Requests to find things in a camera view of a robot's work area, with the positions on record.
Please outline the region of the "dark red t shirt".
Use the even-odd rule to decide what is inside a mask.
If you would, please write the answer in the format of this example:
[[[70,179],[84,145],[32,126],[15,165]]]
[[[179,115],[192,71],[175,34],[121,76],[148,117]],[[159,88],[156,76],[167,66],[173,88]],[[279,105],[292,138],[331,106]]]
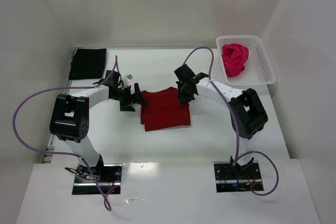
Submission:
[[[141,106],[141,124],[145,131],[191,125],[189,104],[178,101],[177,88],[142,91],[141,94],[147,102],[147,105]]]

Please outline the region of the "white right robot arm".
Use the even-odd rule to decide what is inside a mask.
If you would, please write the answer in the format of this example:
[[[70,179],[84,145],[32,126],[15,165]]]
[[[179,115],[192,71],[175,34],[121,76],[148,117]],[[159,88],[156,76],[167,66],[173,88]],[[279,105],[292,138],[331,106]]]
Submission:
[[[233,166],[243,167],[248,162],[237,164],[240,147],[246,147],[251,152],[249,141],[255,134],[263,130],[268,122],[268,115],[257,92],[236,89],[210,78],[208,74],[195,74],[191,68],[183,64],[174,71],[178,81],[178,100],[188,103],[195,95],[209,98],[226,106],[229,110],[233,130],[236,133],[236,150],[233,156]]]

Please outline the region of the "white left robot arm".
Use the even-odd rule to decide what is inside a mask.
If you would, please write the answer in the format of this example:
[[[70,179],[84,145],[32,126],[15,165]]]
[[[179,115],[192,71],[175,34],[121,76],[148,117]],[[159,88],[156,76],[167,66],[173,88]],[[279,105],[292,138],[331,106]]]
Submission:
[[[134,112],[134,104],[147,105],[139,84],[131,86],[121,78],[120,73],[108,70],[104,79],[94,83],[97,87],[85,89],[74,95],[60,94],[56,97],[50,121],[50,132],[64,141],[78,159],[78,173],[89,174],[89,169],[96,178],[104,176],[102,156],[90,142],[89,111],[106,100],[119,102],[120,111]]]

